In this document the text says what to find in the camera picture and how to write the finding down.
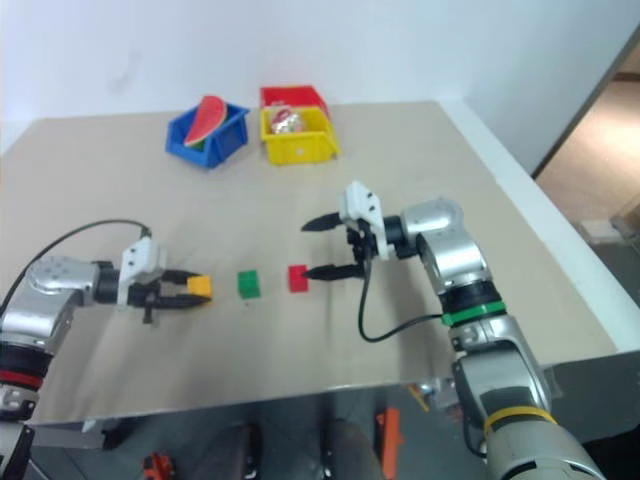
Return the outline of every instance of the beige table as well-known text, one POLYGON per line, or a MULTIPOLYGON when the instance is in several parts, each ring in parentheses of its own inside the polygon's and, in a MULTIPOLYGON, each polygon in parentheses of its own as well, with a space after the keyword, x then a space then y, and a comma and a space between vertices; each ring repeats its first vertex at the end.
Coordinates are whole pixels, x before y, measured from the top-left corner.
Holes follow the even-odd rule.
MULTIPOLYGON (((63 422, 183 410, 448 374, 446 329, 422 325, 377 345, 356 328, 361 281, 287 290, 289 264, 349 262, 344 230, 301 233, 337 209, 353 179, 386 214, 438 195, 458 201, 507 306, 545 364, 615 352, 598 319, 437 103, 332 109, 343 155, 274 167, 250 143, 205 171, 164 152, 174 115, 40 121, 3 159, 2 287, 55 236, 85 222, 131 217, 154 229, 170 264, 209 274, 215 301, 142 324, 142 312, 79 310, 34 415, 63 422), (238 271, 256 269, 262 297, 243 301, 238 271)), ((137 236, 104 227, 59 248, 119 261, 137 236)), ((386 331, 438 312, 420 262, 374 264, 366 328, 386 331)))

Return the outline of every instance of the red cube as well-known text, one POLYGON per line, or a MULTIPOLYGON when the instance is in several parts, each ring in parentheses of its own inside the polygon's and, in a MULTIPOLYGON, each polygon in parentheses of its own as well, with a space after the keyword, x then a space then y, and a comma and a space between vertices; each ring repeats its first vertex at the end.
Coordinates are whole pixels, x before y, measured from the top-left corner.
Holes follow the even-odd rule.
POLYGON ((291 293, 309 291, 309 279, 304 276, 306 271, 306 265, 289 266, 289 290, 291 293))

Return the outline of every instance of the watermelon slice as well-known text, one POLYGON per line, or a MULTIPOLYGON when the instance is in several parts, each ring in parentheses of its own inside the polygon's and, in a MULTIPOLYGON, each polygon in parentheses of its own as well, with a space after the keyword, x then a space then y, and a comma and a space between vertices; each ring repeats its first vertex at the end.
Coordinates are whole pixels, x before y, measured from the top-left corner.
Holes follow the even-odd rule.
POLYGON ((185 146, 195 147, 222 125, 225 118, 227 118, 227 104, 224 100, 214 95, 202 97, 196 110, 196 117, 184 139, 185 146))

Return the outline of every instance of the black cable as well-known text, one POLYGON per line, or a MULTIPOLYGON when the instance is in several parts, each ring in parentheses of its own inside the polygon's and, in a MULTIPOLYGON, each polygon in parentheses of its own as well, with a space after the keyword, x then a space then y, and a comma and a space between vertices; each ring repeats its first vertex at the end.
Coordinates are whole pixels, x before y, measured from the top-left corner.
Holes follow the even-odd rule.
POLYGON ((407 328, 411 328, 414 325, 425 322, 427 320, 433 320, 434 318, 440 318, 441 314, 423 315, 421 317, 414 318, 408 322, 399 325, 393 330, 380 335, 379 337, 370 337, 364 331, 364 305, 367 301, 367 292, 369 291, 369 282, 371 281, 371 247, 368 244, 364 246, 364 285, 362 286, 362 294, 360 295, 360 307, 358 309, 358 331, 360 336, 369 343, 377 343, 392 337, 396 333, 400 333, 407 328))
POLYGON ((75 229, 71 230, 70 232, 65 233, 64 235, 62 235, 61 237, 58 237, 56 240, 54 240, 49 245, 44 247, 42 250, 40 250, 31 259, 31 261, 29 261, 29 263, 27 263, 27 265, 22 269, 22 271, 18 274, 16 279, 13 281, 13 283, 9 287, 9 290, 7 290, 7 294, 4 297, 4 301, 2 302, 2 305, 0 306, 0 317, 2 317, 2 315, 4 315, 4 312, 7 310, 7 307, 9 306, 9 302, 11 301, 11 297, 13 297, 13 294, 18 289, 18 286, 20 285, 20 282, 22 282, 22 279, 26 275, 27 270, 29 269, 29 267, 31 266, 31 264, 33 262, 35 262, 37 260, 40 260, 40 258, 42 258, 47 253, 49 253, 49 251, 52 248, 58 246, 59 244, 64 242, 67 238, 72 237, 72 236, 74 236, 74 235, 76 235, 76 234, 78 234, 80 232, 84 232, 85 230, 89 230, 90 228, 97 227, 97 226, 100 226, 100 225, 106 225, 106 224, 110 224, 110 223, 124 223, 124 224, 129 224, 129 225, 135 225, 137 227, 140 227, 140 229, 142 230, 141 234, 140 234, 140 237, 150 237, 151 236, 151 229, 149 227, 147 227, 144 223, 140 223, 140 222, 137 222, 135 220, 128 220, 126 218, 110 218, 110 219, 107 219, 107 220, 99 220, 97 222, 87 223, 86 225, 82 225, 81 227, 75 228, 75 229))
POLYGON ((462 418, 462 436, 464 437, 464 444, 467 449, 478 458, 487 458, 486 453, 482 453, 480 450, 473 447, 471 444, 471 434, 469 432, 469 419, 465 416, 462 418))

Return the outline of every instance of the robotic arm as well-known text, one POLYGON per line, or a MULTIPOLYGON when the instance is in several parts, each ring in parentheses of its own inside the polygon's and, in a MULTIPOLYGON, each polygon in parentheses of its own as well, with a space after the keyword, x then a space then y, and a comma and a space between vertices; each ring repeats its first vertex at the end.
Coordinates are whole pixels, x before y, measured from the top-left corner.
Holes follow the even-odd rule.
POLYGON ((482 429, 487 442, 490 478, 604 479, 578 441, 549 413, 546 380, 516 319, 507 313, 455 202, 438 198, 407 208, 400 216, 383 217, 379 199, 353 182, 338 213, 312 220, 303 230, 340 224, 347 227, 356 264, 316 267, 307 275, 316 280, 366 279, 376 254, 382 260, 420 257, 458 352, 452 370, 465 422, 482 429))
POLYGON ((34 431, 24 425, 39 399, 49 364, 58 353, 77 307, 119 304, 143 308, 145 323, 154 309, 186 309, 211 299, 208 277, 166 270, 166 254, 143 236, 111 262, 44 257, 29 266, 23 289, 0 318, 0 479, 21 479, 34 431), (188 293, 161 295, 161 284, 187 287, 188 293))

